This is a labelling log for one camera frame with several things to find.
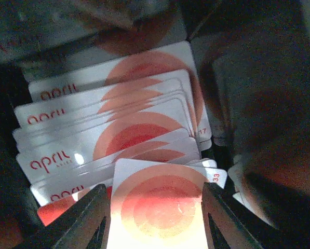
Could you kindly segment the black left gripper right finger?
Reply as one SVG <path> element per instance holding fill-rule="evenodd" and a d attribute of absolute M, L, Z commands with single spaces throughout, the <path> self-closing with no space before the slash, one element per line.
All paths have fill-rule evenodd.
<path fill-rule="evenodd" d="M 208 248 L 263 248 L 228 205 L 216 183 L 203 185 L 201 208 Z"/>

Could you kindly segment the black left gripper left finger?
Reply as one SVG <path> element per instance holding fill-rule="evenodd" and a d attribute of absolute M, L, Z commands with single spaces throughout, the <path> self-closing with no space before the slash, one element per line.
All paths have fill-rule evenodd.
<path fill-rule="evenodd" d="M 98 184 L 48 226 L 44 248 L 106 248 L 110 221 L 106 186 Z"/>

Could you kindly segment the black bin with red cards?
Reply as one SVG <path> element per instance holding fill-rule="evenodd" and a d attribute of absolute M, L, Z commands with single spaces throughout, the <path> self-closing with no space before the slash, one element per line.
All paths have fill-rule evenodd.
<path fill-rule="evenodd" d="M 179 42 L 212 145 L 162 163 L 225 170 L 228 205 L 263 248 L 310 248 L 310 1 L 0 1 L 0 226 L 12 232 L 0 241 L 44 248 L 48 226 L 98 185 L 45 223 L 63 203 L 32 194 L 15 108 L 77 92 L 64 81 L 44 93 L 46 79 Z"/>

